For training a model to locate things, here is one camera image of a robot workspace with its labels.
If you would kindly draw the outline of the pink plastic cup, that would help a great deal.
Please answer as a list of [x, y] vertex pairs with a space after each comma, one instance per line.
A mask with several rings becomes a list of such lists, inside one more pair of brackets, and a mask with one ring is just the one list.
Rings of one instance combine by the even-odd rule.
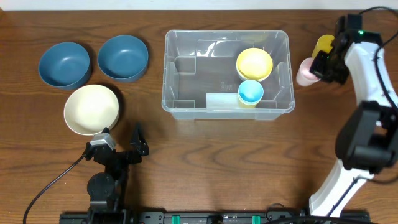
[[316, 75], [310, 72], [310, 67], [312, 63], [313, 63], [313, 58], [310, 57], [306, 58], [300, 64], [299, 70], [296, 75], [296, 82], [300, 86], [310, 86], [320, 80]]

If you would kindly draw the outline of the light blue plastic cup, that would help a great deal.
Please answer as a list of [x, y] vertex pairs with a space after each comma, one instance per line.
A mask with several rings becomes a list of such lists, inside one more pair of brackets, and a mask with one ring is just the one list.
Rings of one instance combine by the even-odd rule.
[[256, 106], [264, 95], [262, 85], [256, 80], [245, 80], [238, 88], [239, 101], [248, 106]]

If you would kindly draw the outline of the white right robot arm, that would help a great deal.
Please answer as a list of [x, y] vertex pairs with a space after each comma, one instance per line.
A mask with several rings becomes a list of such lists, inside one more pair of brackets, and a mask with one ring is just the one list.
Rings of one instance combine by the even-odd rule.
[[363, 29], [361, 14], [342, 16], [331, 51], [319, 51], [310, 67], [323, 82], [351, 78], [358, 103], [337, 136], [335, 165], [309, 199], [311, 216], [339, 217], [366, 182], [397, 162], [397, 95], [384, 63], [385, 45], [380, 34]]

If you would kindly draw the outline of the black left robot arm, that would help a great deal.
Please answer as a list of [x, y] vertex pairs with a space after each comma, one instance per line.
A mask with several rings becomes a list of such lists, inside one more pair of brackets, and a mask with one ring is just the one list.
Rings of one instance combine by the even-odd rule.
[[108, 128], [95, 134], [86, 144], [84, 158], [104, 165], [104, 172], [92, 176], [87, 185], [90, 207], [93, 210], [117, 211], [123, 208], [129, 166], [142, 162], [142, 157], [149, 154], [140, 124], [136, 124], [129, 144], [130, 150], [117, 152], [116, 141]]

